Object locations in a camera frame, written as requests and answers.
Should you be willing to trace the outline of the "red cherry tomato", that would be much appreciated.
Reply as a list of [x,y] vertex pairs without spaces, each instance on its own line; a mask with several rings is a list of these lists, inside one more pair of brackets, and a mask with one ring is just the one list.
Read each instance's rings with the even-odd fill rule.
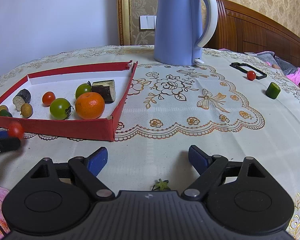
[[7,133],[9,137],[22,140],[24,137],[24,128],[19,122],[13,121],[9,124]]
[[48,107],[55,99],[56,96],[53,92],[46,92],[42,97],[42,103],[45,107]]
[[247,79],[253,81],[256,79],[256,73],[253,70],[247,72]]

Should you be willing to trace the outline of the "round brown longan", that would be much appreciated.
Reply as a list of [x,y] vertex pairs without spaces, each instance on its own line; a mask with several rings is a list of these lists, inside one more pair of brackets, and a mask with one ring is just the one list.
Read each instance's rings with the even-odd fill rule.
[[20,109],[20,114],[24,117],[24,118],[29,118],[32,116],[33,114],[33,108],[29,103],[25,103],[21,106]]

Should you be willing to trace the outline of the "orange tangerine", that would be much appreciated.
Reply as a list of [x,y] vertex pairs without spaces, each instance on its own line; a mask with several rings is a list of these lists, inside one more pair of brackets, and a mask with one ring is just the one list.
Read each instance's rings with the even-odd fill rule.
[[99,118],[105,109],[105,101],[96,92],[86,92],[76,99],[75,110],[77,115],[85,120]]

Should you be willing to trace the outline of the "large green tomato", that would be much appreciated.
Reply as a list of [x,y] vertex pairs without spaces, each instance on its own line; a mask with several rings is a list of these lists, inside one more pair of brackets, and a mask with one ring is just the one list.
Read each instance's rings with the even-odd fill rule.
[[73,107],[65,98],[56,98],[51,103],[49,110],[53,118],[65,120],[71,115]]

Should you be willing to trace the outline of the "small green tomato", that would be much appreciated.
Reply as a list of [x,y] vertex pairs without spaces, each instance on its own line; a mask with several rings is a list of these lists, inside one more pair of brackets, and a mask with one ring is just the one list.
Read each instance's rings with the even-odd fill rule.
[[81,85],[79,85],[76,89],[75,92],[75,98],[77,99],[79,96],[81,96],[84,93],[89,93],[91,92],[91,83],[90,81],[83,83]]

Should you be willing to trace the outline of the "green tomato calyx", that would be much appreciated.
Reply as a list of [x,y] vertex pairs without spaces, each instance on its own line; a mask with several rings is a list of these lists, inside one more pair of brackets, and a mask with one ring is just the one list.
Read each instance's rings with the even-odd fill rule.
[[152,187],[152,191],[170,191],[169,180],[159,179]]

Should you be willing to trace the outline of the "red shallow cardboard tray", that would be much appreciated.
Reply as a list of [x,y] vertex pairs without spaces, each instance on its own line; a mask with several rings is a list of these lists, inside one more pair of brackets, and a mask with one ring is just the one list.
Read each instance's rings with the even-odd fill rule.
[[[110,62],[27,74],[0,96],[0,127],[12,121],[26,132],[75,139],[114,141],[136,62]],[[87,82],[114,81],[115,100],[96,119],[76,111],[76,89]]]

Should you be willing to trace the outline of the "embroidered cream tablecloth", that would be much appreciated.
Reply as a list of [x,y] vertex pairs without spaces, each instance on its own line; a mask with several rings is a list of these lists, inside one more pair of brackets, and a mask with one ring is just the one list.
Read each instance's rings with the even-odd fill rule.
[[[109,151],[99,179],[113,191],[150,190],[158,179],[183,191],[197,178],[187,150],[197,145],[230,160],[255,157],[294,200],[287,231],[300,239],[300,90],[286,93],[271,77],[262,80],[230,67],[245,63],[223,51],[204,49],[194,67],[159,64],[152,46],[106,46],[46,56],[0,78],[0,96],[26,74],[72,65],[133,60],[130,85],[114,142],[27,133],[20,153],[0,155],[0,187],[12,189],[43,157],[64,162],[104,146]],[[281,92],[266,96],[271,82]]]

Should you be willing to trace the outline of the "pink bedding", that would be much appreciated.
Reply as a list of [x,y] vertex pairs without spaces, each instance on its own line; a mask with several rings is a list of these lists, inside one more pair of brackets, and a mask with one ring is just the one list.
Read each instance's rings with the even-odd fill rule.
[[246,63],[252,63],[261,68],[273,68],[270,74],[276,81],[279,81],[280,87],[286,92],[300,90],[300,67],[296,67],[276,56],[273,51],[262,51],[259,53],[237,53],[225,48],[220,49],[225,55],[234,59],[241,59]]

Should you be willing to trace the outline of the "blue electric kettle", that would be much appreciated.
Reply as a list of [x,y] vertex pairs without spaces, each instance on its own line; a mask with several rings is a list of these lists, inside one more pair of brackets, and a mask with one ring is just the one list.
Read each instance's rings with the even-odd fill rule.
[[202,48],[217,22],[216,0],[158,0],[154,59],[178,66],[203,63]]

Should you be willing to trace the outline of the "brown wooden headboard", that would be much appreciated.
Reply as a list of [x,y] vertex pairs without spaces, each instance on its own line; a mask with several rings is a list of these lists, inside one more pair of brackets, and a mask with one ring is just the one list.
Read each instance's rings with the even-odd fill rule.
[[300,37],[248,7],[229,0],[216,0],[218,23],[205,46],[238,53],[273,51],[281,59],[300,67]]

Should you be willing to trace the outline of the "white wall switch panel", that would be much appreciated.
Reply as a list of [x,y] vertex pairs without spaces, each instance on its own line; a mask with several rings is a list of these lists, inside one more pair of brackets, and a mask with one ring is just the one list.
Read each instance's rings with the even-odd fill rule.
[[141,30],[154,30],[157,17],[155,15],[142,15],[139,17]]

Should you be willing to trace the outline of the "gold picture frame moulding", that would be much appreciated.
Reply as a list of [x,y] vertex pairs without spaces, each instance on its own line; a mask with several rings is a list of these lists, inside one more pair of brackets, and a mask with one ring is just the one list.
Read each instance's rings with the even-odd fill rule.
[[154,30],[141,29],[140,16],[157,14],[158,0],[117,0],[120,45],[152,45]]

